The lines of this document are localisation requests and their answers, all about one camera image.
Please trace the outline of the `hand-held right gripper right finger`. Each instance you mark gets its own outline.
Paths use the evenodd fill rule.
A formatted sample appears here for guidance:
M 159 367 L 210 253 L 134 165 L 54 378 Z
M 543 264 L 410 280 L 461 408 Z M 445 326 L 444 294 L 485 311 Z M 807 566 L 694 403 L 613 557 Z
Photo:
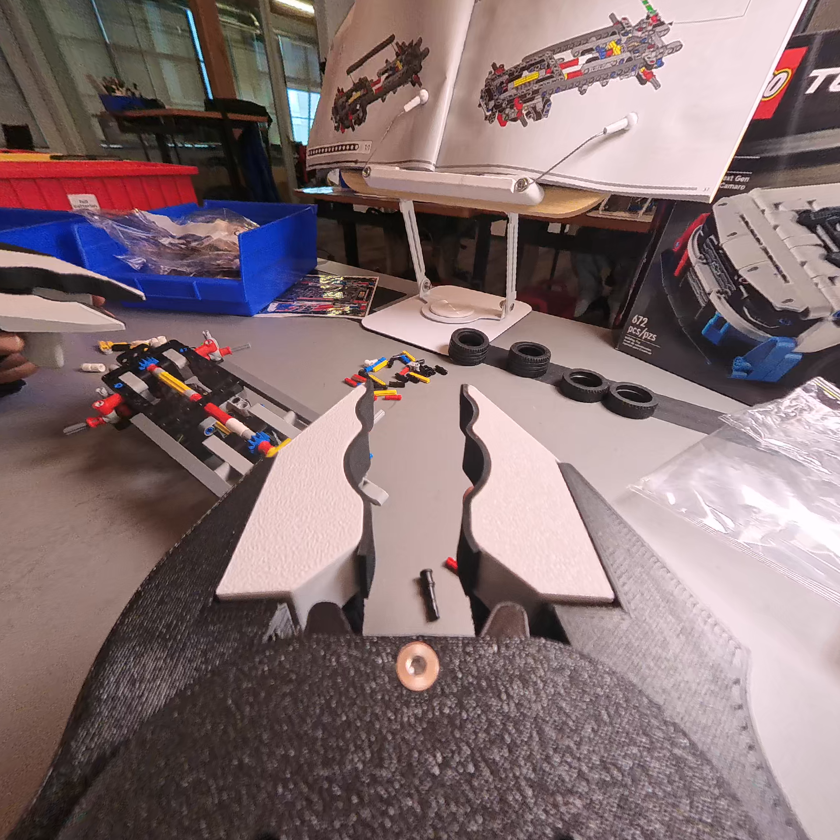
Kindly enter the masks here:
M 477 386 L 462 385 L 464 435 L 458 578 L 477 631 L 512 603 L 532 626 L 552 606 L 616 606 L 616 593 L 561 463 Z

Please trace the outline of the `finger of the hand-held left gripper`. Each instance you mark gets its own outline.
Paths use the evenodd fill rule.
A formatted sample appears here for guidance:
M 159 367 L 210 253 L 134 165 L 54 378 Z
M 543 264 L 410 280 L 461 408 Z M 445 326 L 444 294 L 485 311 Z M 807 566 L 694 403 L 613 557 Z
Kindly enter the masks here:
M 1 292 L 34 295 L 37 289 L 120 302 L 145 300 L 141 290 L 65 260 L 1 245 Z
M 53 370 L 65 363 L 65 333 L 125 330 L 123 322 L 93 305 L 90 294 L 40 288 L 33 293 L 1 293 L 1 328 L 24 340 L 32 364 Z

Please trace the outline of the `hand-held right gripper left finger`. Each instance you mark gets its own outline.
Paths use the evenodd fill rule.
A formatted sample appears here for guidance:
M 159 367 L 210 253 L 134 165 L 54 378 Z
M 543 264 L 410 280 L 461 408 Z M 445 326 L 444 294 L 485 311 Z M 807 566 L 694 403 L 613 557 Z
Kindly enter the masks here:
M 222 601 L 275 598 L 298 625 L 319 602 L 360 606 L 375 573 L 370 433 L 385 412 L 359 386 L 271 460 L 266 480 L 217 585 Z

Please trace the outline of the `lego car chassis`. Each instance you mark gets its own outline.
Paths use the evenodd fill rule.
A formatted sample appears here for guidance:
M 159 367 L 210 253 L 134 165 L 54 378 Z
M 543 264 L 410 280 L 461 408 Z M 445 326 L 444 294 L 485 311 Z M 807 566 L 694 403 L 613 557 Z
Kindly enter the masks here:
M 312 420 L 286 397 L 223 367 L 224 357 L 245 345 L 220 345 L 208 331 L 203 336 L 194 348 L 166 337 L 100 342 L 100 350 L 117 354 L 116 363 L 103 374 L 92 415 L 64 434 L 136 427 L 222 497 Z

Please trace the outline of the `pile of coloured lego pins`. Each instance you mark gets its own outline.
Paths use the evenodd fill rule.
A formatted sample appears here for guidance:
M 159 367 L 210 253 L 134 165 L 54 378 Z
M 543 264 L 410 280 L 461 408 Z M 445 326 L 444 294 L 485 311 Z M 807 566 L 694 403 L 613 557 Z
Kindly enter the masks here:
M 401 351 L 364 360 L 359 369 L 343 378 L 350 389 L 372 390 L 375 402 L 397 403 L 412 385 L 429 385 L 435 377 L 448 375 L 447 367 Z

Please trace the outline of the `black rubber lego tire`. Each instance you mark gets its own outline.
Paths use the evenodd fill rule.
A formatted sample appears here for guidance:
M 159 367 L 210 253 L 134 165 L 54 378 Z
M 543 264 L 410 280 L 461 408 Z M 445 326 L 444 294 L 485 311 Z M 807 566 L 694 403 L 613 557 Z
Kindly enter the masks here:
M 477 366 L 485 362 L 489 348 L 490 340 L 482 331 L 461 328 L 450 335 L 448 357 L 453 364 Z
M 602 375 L 587 369 L 566 369 L 557 388 L 563 396 L 585 404 L 600 403 L 610 388 Z
M 609 384 L 602 404 L 615 415 L 642 420 L 655 415 L 658 397 L 641 385 L 621 381 Z
M 505 368 L 509 373 L 528 379 L 546 375 L 551 363 L 551 351 L 543 344 L 521 341 L 508 350 Z

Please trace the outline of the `lego set box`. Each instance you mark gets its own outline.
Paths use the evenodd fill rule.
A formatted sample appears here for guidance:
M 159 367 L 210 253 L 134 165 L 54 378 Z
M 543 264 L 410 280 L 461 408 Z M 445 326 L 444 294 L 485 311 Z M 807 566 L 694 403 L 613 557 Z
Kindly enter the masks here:
M 838 2 L 807 2 L 711 203 L 676 203 L 615 348 L 743 404 L 839 384 Z

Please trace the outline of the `lego instruction booklet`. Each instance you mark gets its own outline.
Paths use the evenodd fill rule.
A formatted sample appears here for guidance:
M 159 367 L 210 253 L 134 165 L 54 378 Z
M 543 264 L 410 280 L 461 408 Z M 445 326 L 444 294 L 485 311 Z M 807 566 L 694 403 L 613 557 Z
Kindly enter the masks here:
M 309 170 L 540 175 L 707 203 L 806 2 L 355 2 Z

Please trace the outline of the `person's left hand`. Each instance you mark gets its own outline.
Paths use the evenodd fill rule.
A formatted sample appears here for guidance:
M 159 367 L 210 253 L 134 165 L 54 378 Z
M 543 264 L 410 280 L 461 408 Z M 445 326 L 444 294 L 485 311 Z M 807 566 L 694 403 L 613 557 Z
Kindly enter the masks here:
M 1 396 L 19 392 L 25 380 L 38 366 L 25 355 L 25 340 L 12 332 L 1 331 Z

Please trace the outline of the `red storage bin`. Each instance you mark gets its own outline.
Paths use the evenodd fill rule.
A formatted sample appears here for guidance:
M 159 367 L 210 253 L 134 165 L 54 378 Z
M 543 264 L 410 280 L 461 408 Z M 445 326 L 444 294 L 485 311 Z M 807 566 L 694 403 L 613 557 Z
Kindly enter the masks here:
M 191 165 L 2 154 L 1 207 L 76 212 L 153 210 L 196 202 Z

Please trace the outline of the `crumpled clear plastic bags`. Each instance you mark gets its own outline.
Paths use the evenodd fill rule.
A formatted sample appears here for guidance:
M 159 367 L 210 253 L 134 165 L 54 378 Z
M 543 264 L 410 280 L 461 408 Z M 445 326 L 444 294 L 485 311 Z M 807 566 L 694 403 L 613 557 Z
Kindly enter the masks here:
M 199 208 L 178 218 L 137 208 L 81 215 L 119 244 L 123 264 L 155 275 L 238 279 L 239 237 L 259 228 L 226 208 Z

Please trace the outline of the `grey cardboard strip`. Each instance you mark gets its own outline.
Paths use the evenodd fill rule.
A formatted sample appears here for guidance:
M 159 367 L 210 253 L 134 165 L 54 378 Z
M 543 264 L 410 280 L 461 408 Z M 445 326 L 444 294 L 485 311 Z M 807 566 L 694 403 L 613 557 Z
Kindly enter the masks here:
M 503 350 L 496 346 L 490 346 L 488 355 L 486 357 L 485 363 L 496 368 L 499 368 L 503 371 L 506 371 L 505 363 L 508 357 L 508 350 Z M 540 382 L 546 385 L 550 385 L 556 392 L 560 393 L 557 388 L 557 384 L 560 380 L 562 373 L 566 369 L 578 369 L 580 367 L 568 367 L 561 364 L 555 364 L 551 361 L 549 365 L 548 372 L 539 379 L 529 379 L 536 382 Z M 613 382 L 620 382 L 615 380 L 610 380 L 609 378 L 605 377 L 609 383 Z M 669 424 L 673 424 L 679 427 L 687 428 L 692 431 L 696 431 L 703 434 L 711 434 L 721 428 L 724 424 L 723 417 L 724 414 L 714 411 L 710 408 L 699 406 L 694 403 L 685 402 L 678 400 L 674 397 L 670 397 L 667 395 L 660 395 L 651 389 L 647 388 L 646 386 L 642 385 L 644 388 L 648 389 L 652 393 L 654 393 L 658 397 L 658 408 L 655 412 L 655 415 L 649 418 L 656 418 L 661 421 L 667 422 Z M 602 402 L 593 403 L 601 405 L 604 407 Z

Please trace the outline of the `background workshop table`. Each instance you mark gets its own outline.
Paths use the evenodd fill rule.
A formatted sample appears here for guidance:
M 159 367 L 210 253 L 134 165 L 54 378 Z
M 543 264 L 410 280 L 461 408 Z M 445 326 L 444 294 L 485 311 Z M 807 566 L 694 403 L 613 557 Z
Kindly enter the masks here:
M 263 106 L 235 98 L 207 98 L 203 110 L 166 108 L 117 77 L 87 75 L 87 79 L 118 129 L 141 138 L 153 136 L 164 163 L 180 161 L 178 138 L 214 138 L 227 173 L 226 196 L 258 203 L 280 201 L 270 149 L 272 118 Z

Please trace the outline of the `blue storage bin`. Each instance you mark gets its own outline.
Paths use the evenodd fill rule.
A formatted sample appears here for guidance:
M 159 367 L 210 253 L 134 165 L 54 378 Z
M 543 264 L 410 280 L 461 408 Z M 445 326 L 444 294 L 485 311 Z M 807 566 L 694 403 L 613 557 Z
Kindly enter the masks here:
M 1 239 L 139 288 L 145 300 L 125 306 L 141 310 L 255 316 L 316 268 L 313 205 L 210 200 L 154 212 L 181 221 L 197 211 L 230 211 L 257 224 L 238 237 L 238 279 L 135 270 L 121 259 L 128 252 L 123 245 L 75 213 L 3 207 Z

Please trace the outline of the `colourful sticker sheet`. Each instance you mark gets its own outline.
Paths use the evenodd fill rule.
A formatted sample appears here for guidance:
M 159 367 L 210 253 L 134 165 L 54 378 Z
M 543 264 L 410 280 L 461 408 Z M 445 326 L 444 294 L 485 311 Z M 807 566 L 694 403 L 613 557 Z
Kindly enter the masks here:
M 378 276 L 342 276 L 315 272 L 304 276 L 270 301 L 257 316 L 360 321 L 369 314 L 378 285 Z

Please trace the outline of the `clear plastic bag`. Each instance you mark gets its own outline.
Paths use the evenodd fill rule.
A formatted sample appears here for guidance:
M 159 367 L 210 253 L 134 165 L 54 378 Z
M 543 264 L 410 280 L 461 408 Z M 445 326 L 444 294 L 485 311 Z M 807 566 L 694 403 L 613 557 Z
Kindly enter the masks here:
M 839 603 L 839 391 L 815 377 L 631 486 Z

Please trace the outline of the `long wooden background table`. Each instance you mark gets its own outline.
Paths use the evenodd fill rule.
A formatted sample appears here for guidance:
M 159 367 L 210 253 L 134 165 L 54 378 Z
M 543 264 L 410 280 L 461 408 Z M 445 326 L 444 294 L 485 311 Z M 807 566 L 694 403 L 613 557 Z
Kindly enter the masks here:
M 339 228 L 324 248 L 343 244 L 343 261 L 414 279 L 413 259 L 396 198 L 348 187 L 300 188 L 320 219 Z M 659 213 L 605 213 L 607 200 L 563 197 L 548 211 L 528 211 L 518 223 L 516 291 L 534 309 L 614 328 L 625 316 L 659 234 Z M 445 199 L 416 204 L 427 277 L 501 295 L 505 291 L 507 223 L 503 211 L 457 206 Z

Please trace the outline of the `white book stand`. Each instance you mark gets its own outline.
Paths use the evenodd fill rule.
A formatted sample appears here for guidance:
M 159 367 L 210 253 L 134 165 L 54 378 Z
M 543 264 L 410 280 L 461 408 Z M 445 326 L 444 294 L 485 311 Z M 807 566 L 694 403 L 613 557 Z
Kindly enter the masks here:
M 375 189 L 394 187 L 403 217 L 415 269 L 416 295 L 396 303 L 382 314 L 367 316 L 362 325 L 373 332 L 441 354 L 447 354 L 450 338 L 460 328 L 472 327 L 494 339 L 530 311 L 517 302 L 519 214 L 537 209 L 544 202 L 540 175 L 500 173 L 470 174 L 466 171 L 419 171 L 372 165 L 364 179 Z M 503 296 L 463 287 L 434 288 L 427 277 L 418 232 L 415 204 L 432 200 L 465 203 L 490 209 L 507 217 L 506 287 Z

